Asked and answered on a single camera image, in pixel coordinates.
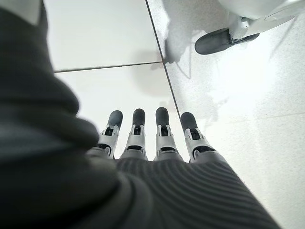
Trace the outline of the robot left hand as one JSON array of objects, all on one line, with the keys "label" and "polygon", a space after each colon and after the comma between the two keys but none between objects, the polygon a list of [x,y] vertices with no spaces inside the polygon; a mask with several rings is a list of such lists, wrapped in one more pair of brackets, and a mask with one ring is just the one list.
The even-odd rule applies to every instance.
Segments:
[{"label": "robot left hand", "polygon": [[278,228],[189,112],[181,115],[189,162],[163,107],[156,158],[145,155],[145,113],[137,109],[130,144],[114,159],[122,113],[111,113],[101,135],[77,117],[77,98],[54,76],[47,31],[43,1],[1,1],[1,228]]}]

